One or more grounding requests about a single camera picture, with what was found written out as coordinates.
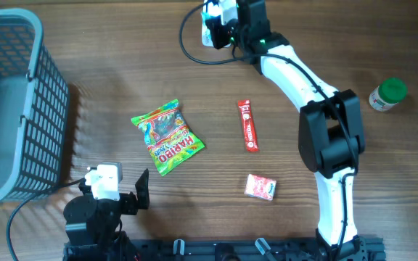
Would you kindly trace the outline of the green Haribo candy bag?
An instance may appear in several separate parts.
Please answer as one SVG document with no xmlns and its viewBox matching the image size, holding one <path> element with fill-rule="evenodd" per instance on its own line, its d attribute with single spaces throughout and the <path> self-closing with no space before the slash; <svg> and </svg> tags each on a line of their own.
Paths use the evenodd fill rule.
<svg viewBox="0 0 418 261">
<path fill-rule="evenodd" d="M 191 132 L 179 105 L 179 100 L 174 99 L 147 114 L 131 118 L 144 134 L 144 143 L 162 176 L 205 148 Z"/>
</svg>

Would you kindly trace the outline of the small red candy bar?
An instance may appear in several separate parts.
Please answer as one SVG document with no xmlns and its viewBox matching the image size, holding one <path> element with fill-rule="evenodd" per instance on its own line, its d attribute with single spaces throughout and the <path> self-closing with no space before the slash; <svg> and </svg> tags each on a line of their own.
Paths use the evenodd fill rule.
<svg viewBox="0 0 418 261">
<path fill-rule="evenodd" d="M 255 126 L 253 122 L 252 109 L 250 105 L 250 100 L 239 100 L 237 102 L 241 120 L 242 127 L 245 138 L 245 147 L 248 152 L 258 152 L 258 140 L 255 132 Z"/>
</svg>

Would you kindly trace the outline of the red snack packet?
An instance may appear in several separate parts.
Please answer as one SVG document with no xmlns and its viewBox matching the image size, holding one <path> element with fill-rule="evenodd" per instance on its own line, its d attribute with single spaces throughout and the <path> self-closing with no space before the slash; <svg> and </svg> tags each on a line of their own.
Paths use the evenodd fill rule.
<svg viewBox="0 0 418 261">
<path fill-rule="evenodd" d="M 276 181 L 258 175 L 249 174 L 247 177 L 244 194 L 272 201 L 276 189 Z"/>
</svg>

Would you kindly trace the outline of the green lid plastic jar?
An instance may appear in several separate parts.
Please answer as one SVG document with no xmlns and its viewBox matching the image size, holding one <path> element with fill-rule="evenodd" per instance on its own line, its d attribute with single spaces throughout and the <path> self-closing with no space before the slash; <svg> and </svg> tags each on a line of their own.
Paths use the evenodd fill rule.
<svg viewBox="0 0 418 261">
<path fill-rule="evenodd" d="M 370 93 L 369 104 L 373 109 L 385 112 L 403 101 L 407 92 L 407 86 L 401 79 L 388 78 Z"/>
</svg>

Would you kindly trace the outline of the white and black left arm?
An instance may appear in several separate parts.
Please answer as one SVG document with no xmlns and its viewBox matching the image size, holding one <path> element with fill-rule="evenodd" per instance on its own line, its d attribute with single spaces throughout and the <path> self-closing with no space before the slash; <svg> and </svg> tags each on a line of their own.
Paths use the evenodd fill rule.
<svg viewBox="0 0 418 261">
<path fill-rule="evenodd" d="M 82 195 L 64 208 L 69 242 L 63 250 L 64 260 L 140 261 L 139 250 L 122 230 L 122 215 L 136 215 L 149 208 L 149 171 L 135 183 L 136 193 L 120 193 L 117 201 L 95 199 L 91 188 L 82 181 Z"/>
</svg>

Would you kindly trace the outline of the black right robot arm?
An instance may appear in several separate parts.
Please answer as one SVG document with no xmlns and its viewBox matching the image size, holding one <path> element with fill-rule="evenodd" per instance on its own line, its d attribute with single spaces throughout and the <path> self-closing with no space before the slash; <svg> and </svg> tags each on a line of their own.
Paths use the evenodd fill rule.
<svg viewBox="0 0 418 261">
<path fill-rule="evenodd" d="M 356 248 L 353 182 L 365 149 L 359 99 L 338 91 L 300 60 L 290 42 L 271 29 L 264 1 L 205 1 L 202 42 L 238 48 L 230 60 L 252 65 L 275 83 L 299 112 L 298 150 L 314 174 L 319 196 L 317 236 L 330 254 Z"/>
</svg>

